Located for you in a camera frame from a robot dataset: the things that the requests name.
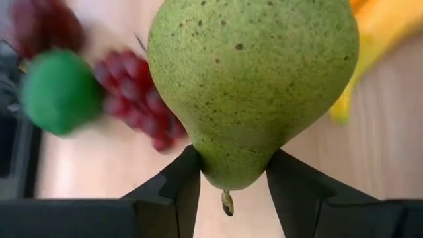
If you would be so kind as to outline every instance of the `green ball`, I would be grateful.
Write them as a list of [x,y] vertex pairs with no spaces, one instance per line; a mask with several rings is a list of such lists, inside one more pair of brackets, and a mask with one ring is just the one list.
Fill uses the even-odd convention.
[[22,105],[34,124],[57,136],[96,118],[103,92],[89,65],[69,50],[37,56],[24,79]]

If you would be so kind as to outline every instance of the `table surface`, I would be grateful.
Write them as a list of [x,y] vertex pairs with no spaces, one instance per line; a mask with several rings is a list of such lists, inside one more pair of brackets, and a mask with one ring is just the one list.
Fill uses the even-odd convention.
[[[90,32],[89,62],[109,48],[142,53],[162,1],[69,0]],[[423,35],[405,40],[356,87],[351,122],[327,115],[283,147],[324,173],[378,198],[423,198]],[[147,136],[108,117],[70,136],[45,134],[39,174],[41,198],[118,198],[157,174],[189,141],[157,153]],[[220,191],[202,179],[195,236],[283,237],[266,179],[233,193],[227,217]]]

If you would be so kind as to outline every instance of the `pear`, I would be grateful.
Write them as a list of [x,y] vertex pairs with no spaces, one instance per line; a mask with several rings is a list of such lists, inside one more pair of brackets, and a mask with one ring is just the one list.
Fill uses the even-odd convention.
[[227,194],[333,105],[358,50],[348,0],[166,0],[148,57],[202,172]]

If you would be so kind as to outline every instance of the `green fruit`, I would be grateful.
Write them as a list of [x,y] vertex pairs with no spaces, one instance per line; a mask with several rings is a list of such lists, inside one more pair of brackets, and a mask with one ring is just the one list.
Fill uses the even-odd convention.
[[58,136],[101,112],[102,90],[83,58],[52,50],[34,59],[24,79],[22,104],[28,117]]
[[148,56],[204,175],[227,192],[329,109],[358,48],[348,0],[166,0]]

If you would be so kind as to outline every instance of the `black object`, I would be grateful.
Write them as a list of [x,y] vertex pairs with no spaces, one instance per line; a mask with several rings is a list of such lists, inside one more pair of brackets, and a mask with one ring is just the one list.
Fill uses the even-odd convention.
[[[0,202],[0,237],[192,238],[199,158],[188,146],[158,175],[119,200]],[[379,201],[282,150],[266,173],[286,238],[423,237],[421,201]]]
[[41,130],[21,110],[21,63],[17,52],[0,40],[0,199],[34,196]]

